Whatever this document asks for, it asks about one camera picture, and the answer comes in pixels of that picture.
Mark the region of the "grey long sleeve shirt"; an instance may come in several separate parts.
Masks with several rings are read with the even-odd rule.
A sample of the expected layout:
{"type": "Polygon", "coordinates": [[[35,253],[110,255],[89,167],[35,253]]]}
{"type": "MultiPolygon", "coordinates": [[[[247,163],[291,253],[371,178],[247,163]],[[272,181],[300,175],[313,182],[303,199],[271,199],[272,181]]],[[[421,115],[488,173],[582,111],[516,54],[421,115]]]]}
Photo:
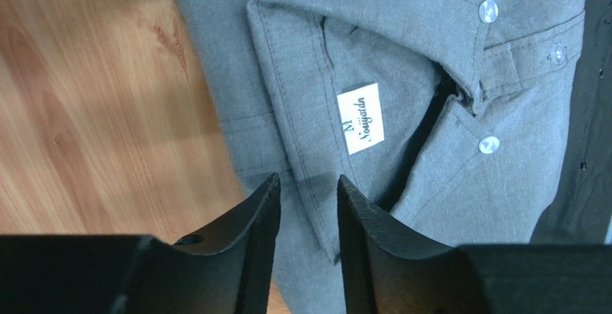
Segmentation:
{"type": "Polygon", "coordinates": [[[554,200],[585,0],[176,0],[234,170],[282,181],[272,276],[344,313],[337,184],[441,243],[523,244],[554,200]]]}

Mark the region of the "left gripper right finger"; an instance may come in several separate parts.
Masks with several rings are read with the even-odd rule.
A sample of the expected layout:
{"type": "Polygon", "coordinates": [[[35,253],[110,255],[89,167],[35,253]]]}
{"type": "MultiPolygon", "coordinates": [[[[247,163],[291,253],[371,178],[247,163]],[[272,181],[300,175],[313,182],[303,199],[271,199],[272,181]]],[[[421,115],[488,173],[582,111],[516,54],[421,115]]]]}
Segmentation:
{"type": "Polygon", "coordinates": [[[609,313],[611,247],[451,247],[405,226],[340,176],[348,313],[609,313]]]}

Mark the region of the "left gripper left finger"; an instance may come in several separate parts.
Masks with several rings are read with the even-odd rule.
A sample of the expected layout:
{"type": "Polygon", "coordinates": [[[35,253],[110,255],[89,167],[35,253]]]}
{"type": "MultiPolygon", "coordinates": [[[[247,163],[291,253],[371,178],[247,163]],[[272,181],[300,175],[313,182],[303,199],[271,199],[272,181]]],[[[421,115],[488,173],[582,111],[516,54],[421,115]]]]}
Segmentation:
{"type": "Polygon", "coordinates": [[[3,313],[265,313],[280,180],[174,244],[152,235],[3,235],[3,313]]]}

